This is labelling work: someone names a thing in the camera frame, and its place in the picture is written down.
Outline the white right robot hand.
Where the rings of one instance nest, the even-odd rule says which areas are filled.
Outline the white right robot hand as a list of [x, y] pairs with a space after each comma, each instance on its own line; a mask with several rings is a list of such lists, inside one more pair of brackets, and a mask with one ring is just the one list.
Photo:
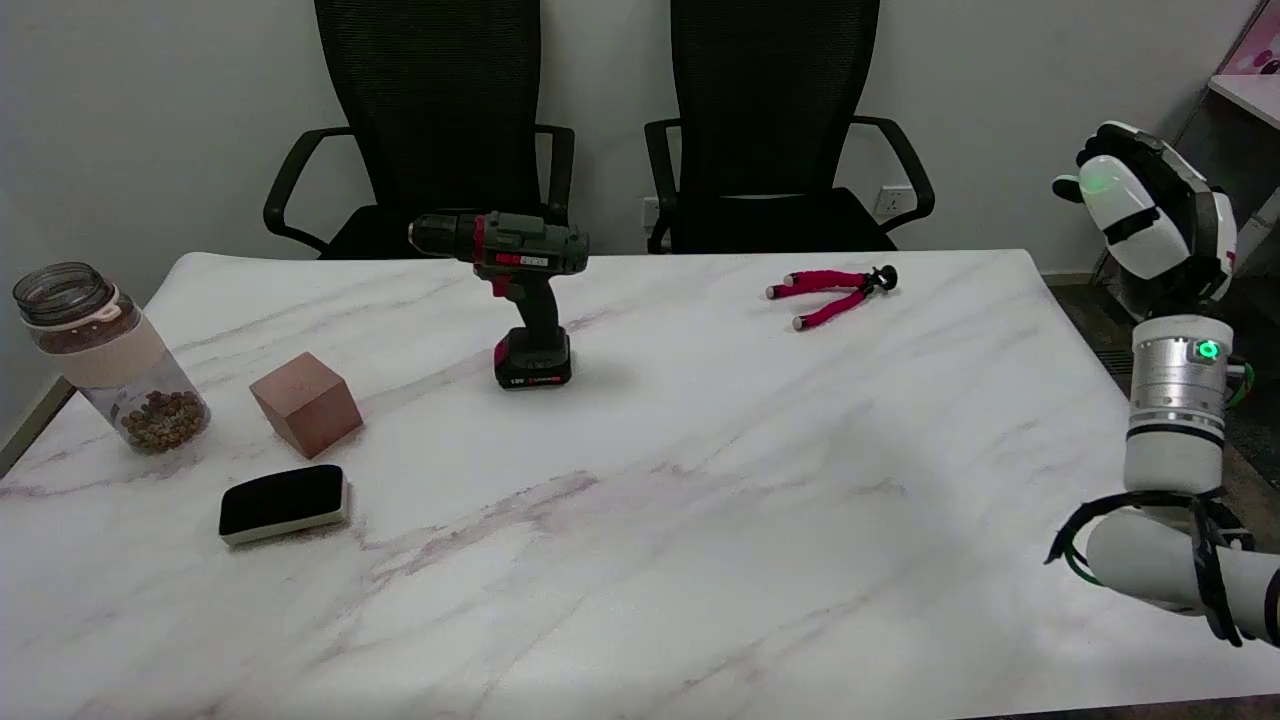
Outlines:
[[1120, 268], [1152, 292], [1147, 316], [1206, 314], [1231, 283], [1238, 225], [1225, 191], [1161, 138], [1101, 124], [1052, 192], [1082, 205]]

